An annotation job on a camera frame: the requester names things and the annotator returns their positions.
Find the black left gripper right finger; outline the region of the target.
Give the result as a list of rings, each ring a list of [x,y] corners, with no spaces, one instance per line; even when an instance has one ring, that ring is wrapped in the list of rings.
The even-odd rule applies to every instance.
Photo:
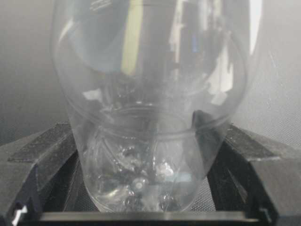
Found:
[[[300,151],[228,123],[205,131],[209,120],[201,111],[192,116],[202,148],[221,142],[207,175],[215,209],[241,211],[260,225],[300,225]]]

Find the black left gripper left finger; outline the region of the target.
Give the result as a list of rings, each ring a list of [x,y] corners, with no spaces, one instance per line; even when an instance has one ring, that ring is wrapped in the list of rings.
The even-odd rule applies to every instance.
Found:
[[[82,183],[78,152],[68,123],[58,123],[0,148],[0,224],[18,210],[72,211]]]

